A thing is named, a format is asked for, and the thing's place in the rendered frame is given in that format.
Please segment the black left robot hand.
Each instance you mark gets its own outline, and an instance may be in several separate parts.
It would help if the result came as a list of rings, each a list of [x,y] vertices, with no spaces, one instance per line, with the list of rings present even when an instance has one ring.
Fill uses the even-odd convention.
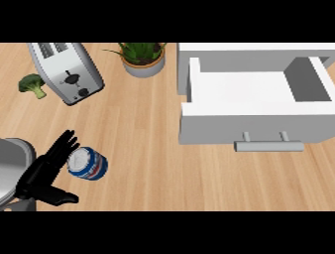
[[[67,130],[56,140],[48,152],[36,158],[22,175],[14,197],[34,198],[54,206],[79,202],[79,197],[73,193],[53,186],[69,155],[79,145],[75,131]]]

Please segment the blue and white can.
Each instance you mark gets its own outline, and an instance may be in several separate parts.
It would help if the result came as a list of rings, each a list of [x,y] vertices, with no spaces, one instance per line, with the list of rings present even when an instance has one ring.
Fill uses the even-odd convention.
[[[69,155],[69,173],[88,181],[97,181],[107,170],[106,157],[90,147],[78,148]]]

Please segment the white open drawer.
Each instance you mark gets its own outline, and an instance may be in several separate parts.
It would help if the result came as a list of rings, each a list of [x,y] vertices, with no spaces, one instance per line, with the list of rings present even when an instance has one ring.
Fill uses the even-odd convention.
[[[318,143],[335,137],[335,84],[320,58],[296,58],[282,71],[203,72],[189,62],[189,100],[181,104],[180,142]]]

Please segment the green broccoli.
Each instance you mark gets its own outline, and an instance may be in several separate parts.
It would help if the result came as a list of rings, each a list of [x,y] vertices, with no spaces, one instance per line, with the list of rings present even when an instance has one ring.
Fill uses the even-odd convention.
[[[41,79],[41,77],[35,73],[31,73],[19,81],[19,91],[20,92],[32,91],[36,95],[36,98],[41,99],[47,96],[47,93],[41,88],[44,84],[45,82]]]

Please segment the silver toaster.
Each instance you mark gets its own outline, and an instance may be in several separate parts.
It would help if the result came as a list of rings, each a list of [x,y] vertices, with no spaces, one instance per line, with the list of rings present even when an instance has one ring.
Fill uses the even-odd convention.
[[[75,105],[104,88],[81,43],[28,43],[36,72],[66,105]]]

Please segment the potted green plant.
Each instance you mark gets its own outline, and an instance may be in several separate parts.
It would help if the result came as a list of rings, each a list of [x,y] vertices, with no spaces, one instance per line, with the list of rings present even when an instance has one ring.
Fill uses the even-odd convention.
[[[140,78],[152,77],[165,65],[165,46],[160,43],[119,43],[119,55],[127,72]]]

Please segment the white cabinet body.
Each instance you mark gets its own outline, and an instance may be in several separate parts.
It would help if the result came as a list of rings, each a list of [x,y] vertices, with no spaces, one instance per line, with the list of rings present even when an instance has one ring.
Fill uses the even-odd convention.
[[[335,43],[178,43],[177,90],[187,94],[189,62],[199,58],[203,72],[283,71],[295,58],[335,63]]]

